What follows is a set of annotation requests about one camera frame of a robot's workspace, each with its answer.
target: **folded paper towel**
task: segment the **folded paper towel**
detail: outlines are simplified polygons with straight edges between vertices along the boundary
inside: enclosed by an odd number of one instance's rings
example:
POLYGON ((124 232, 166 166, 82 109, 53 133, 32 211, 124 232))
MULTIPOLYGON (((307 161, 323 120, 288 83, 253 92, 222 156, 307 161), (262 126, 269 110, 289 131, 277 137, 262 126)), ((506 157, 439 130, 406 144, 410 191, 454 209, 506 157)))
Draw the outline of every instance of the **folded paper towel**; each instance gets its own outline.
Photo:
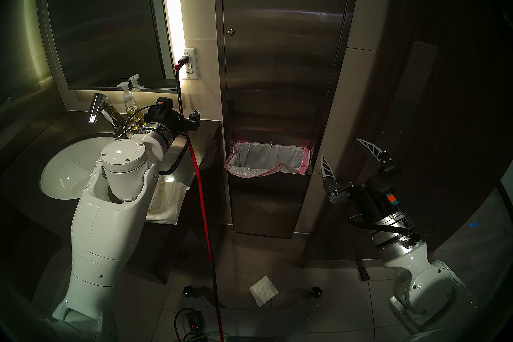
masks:
POLYGON ((156 224, 176 225, 185 192, 189 189, 189 186, 185 186, 182 182, 166 182, 164 178, 166 176, 159 176, 157 188, 146 214, 146 221, 156 224))
POLYGON ((267 276, 262 277, 259 281, 253 284, 249 288, 249 291, 251 292, 251 295, 253 295, 253 298, 255 298, 258 307, 261 307, 273 296, 278 294, 278 290, 267 276))

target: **red cable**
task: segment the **red cable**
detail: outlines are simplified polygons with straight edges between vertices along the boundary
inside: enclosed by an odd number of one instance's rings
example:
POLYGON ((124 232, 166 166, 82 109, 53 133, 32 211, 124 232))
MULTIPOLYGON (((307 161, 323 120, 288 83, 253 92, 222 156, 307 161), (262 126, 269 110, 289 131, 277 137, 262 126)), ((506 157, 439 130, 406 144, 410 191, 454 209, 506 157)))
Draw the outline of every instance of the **red cable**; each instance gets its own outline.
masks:
MULTIPOLYGON (((194 164, 196 179, 198 180, 198 188, 200 190, 201 215, 203 217, 203 228, 205 229, 205 238, 207 240, 208 256, 210 257, 210 268, 212 272, 214 272, 214 268, 212 265, 212 252, 210 250, 210 238, 208 236, 207 216, 205 214, 205 202, 203 201, 203 187, 201 185, 200 169, 198 168, 198 162, 196 161, 196 157, 194 156, 194 149, 192 148, 191 142, 189 142, 189 151, 191 152, 192 163, 194 164)), ((219 310, 219 305, 217 305, 215 309, 217 311, 217 325, 219 327, 219 337, 221 338, 221 342, 224 342, 223 323, 221 322, 221 311, 219 310)))
MULTIPOLYGON (((177 63, 175 66, 175 69, 177 71, 177 81, 178 84, 180 84, 180 68, 182 65, 180 63, 177 63)), ((180 87, 178 86, 178 95, 181 95, 180 87)), ((184 110, 182 107, 180 107, 180 113, 182 117, 184 116, 184 110)), ((201 216, 203 217, 203 228, 205 229, 205 239, 207 240, 207 248, 208 248, 208 257, 210 258, 210 269, 212 271, 212 278, 213 282, 215 283, 213 285, 214 287, 214 294, 215 294, 215 310, 217 312, 217 326, 219 327, 219 338, 221 339, 221 342, 224 342, 224 334, 223 334, 223 323, 221 322, 221 311, 219 310, 219 303, 217 301, 217 282, 215 281, 215 268, 212 260, 212 250, 210 249, 210 237, 208 236, 208 226, 207 226, 207 215, 205 213, 205 201, 203 200, 203 187, 201 184, 201 177, 200 177, 200 168, 198 167, 198 162, 196 161, 196 156, 194 156, 194 149, 192 148, 192 142, 190 141, 189 137, 189 151, 191 153, 192 163, 194 164, 194 171, 196 173, 196 179, 198 180, 198 189, 200 190, 200 204, 201 204, 201 216)))

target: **trash bin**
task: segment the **trash bin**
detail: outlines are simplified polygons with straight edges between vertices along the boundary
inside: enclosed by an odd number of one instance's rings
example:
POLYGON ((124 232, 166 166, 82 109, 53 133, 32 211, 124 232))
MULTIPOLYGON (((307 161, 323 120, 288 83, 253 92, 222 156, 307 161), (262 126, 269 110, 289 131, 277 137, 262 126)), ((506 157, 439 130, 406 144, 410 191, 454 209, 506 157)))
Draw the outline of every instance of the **trash bin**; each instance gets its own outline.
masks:
POLYGON ((310 149, 237 141, 225 168, 235 232, 292 238, 310 182, 310 149))

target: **green cable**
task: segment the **green cable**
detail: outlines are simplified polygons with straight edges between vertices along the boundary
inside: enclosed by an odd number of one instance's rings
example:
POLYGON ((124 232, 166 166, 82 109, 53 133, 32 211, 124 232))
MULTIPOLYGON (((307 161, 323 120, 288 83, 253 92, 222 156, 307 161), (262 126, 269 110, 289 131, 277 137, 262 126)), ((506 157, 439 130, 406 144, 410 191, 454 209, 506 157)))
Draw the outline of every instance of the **green cable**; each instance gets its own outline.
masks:
MULTIPOLYGON (((204 337, 208 337, 208 336, 219 336, 219 332, 209 332, 208 334, 203 334, 201 336, 197 336, 196 338, 187 339, 186 342, 193 341, 193 340, 198 340, 198 339, 201 339, 201 338, 204 338, 204 337)), ((227 340, 227 342, 230 342, 230 339, 228 338, 227 334, 224 335, 224 338, 227 340)))

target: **electrical outlet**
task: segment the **electrical outlet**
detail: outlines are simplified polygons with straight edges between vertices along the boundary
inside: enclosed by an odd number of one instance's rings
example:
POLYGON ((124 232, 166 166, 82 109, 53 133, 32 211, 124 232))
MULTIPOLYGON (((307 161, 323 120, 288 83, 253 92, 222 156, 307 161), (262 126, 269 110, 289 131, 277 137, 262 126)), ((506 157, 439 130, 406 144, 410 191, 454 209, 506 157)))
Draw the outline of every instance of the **electrical outlet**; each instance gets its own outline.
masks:
POLYGON ((185 65, 184 80, 199 80, 200 74, 198 72, 198 62, 196 61, 196 48, 184 49, 184 55, 189 57, 189 63, 185 65))

